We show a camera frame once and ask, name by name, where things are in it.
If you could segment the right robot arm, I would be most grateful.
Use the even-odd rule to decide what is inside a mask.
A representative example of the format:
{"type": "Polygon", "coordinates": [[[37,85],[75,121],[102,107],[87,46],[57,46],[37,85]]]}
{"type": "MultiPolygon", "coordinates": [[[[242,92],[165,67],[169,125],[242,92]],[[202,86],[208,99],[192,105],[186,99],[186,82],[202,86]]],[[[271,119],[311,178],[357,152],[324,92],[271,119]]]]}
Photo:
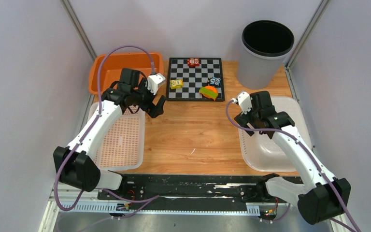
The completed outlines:
{"type": "Polygon", "coordinates": [[[311,225],[349,214],[347,209],[351,185],[346,178],[338,179],[307,146],[295,121],[285,111],[276,111],[267,91],[248,94],[242,91],[231,99],[241,112],[228,120],[249,136],[258,133],[273,140],[299,173],[302,184],[294,184],[278,174],[265,175],[257,184],[257,197],[268,202],[278,198],[298,208],[311,225]]]}

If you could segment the grey bin black liner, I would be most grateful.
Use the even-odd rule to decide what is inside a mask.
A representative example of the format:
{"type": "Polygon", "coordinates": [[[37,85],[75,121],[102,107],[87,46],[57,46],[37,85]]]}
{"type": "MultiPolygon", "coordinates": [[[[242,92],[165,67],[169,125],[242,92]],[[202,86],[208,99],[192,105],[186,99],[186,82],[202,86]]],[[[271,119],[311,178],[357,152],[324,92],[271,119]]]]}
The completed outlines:
{"type": "Polygon", "coordinates": [[[242,31],[237,80],[248,89],[263,89],[271,82],[293,49],[290,28],[272,20],[248,24],[242,31]]]}

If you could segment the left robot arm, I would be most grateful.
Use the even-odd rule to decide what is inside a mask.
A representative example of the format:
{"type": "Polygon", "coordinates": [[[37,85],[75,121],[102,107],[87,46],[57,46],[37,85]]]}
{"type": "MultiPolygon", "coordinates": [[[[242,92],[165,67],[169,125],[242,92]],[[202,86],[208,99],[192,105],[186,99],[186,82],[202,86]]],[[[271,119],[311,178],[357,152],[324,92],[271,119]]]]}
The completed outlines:
{"type": "Polygon", "coordinates": [[[160,74],[140,77],[139,70],[124,68],[120,79],[114,81],[101,95],[97,110],[82,131],[66,147],[58,146],[53,153],[57,178],[60,183],[91,192],[110,189],[111,195],[122,200],[128,195],[123,177],[101,170],[94,162],[96,152],[111,126],[131,106],[137,106],[151,118],[163,114],[165,96],[153,101],[166,78],[160,74]]]}

